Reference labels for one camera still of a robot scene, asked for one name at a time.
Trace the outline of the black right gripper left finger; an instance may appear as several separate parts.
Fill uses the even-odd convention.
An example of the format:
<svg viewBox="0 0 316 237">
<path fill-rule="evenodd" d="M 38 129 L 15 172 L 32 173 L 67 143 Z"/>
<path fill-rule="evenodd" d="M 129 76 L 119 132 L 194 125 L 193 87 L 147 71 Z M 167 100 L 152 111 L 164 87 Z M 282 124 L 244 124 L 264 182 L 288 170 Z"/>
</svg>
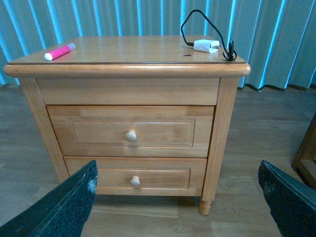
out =
<svg viewBox="0 0 316 237">
<path fill-rule="evenodd" d="M 92 160 L 67 180 L 5 223 L 2 237 L 79 237 L 88 220 L 98 180 Z"/>
</svg>

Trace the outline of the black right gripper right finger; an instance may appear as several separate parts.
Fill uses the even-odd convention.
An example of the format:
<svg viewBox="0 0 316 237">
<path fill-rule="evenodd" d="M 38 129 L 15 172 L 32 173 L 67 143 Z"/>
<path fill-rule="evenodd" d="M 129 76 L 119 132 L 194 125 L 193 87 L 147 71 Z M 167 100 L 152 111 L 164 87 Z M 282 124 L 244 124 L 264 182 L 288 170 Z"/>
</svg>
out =
<svg viewBox="0 0 316 237">
<path fill-rule="evenodd" d="M 316 235 L 316 192 L 266 160 L 258 170 L 259 185 L 283 237 Z"/>
</svg>

